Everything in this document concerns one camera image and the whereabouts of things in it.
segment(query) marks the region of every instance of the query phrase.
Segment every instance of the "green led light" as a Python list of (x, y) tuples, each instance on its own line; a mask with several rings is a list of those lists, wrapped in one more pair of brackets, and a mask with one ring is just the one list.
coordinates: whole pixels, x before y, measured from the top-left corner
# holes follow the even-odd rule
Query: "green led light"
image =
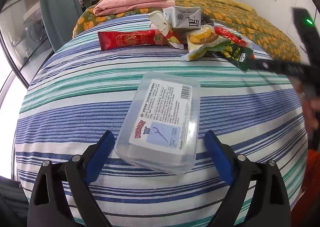
[(311, 25), (313, 25), (313, 22), (309, 19), (307, 19), (307, 22), (309, 22)]

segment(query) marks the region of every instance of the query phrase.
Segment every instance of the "transparent plastic box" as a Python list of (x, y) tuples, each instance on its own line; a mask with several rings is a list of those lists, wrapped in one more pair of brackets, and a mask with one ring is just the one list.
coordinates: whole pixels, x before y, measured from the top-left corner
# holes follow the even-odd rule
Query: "transparent plastic box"
[(146, 73), (119, 132), (116, 154), (155, 171), (190, 171), (196, 158), (199, 90), (192, 78)]

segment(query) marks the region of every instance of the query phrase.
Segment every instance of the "red snack package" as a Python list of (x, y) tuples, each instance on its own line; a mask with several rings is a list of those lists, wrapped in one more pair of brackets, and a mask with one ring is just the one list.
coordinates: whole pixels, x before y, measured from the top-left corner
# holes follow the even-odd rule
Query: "red snack package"
[(105, 31), (98, 32), (102, 51), (133, 45), (163, 45), (164, 36), (159, 30), (134, 32)]
[(230, 39), (231, 41), (233, 41), (234, 43), (238, 44), (241, 47), (247, 46), (244, 40), (238, 39), (234, 34), (232, 34), (231, 32), (229, 32), (227, 29), (223, 27), (214, 26), (214, 32), (219, 36), (223, 36), (225, 38)]

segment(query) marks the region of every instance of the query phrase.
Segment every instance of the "pink folded blanket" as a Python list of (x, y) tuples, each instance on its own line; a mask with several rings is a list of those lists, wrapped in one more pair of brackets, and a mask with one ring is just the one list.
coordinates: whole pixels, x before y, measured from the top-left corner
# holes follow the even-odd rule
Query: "pink folded blanket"
[(106, 16), (129, 10), (167, 8), (174, 5), (174, 0), (103, 0), (93, 9), (93, 13), (95, 16)]

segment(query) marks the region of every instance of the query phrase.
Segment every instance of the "blue curtain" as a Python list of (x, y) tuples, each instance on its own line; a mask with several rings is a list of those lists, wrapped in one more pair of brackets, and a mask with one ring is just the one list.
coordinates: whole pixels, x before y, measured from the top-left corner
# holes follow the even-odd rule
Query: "blue curtain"
[(42, 20), (56, 52), (72, 39), (72, 31), (82, 15), (78, 0), (39, 0)]

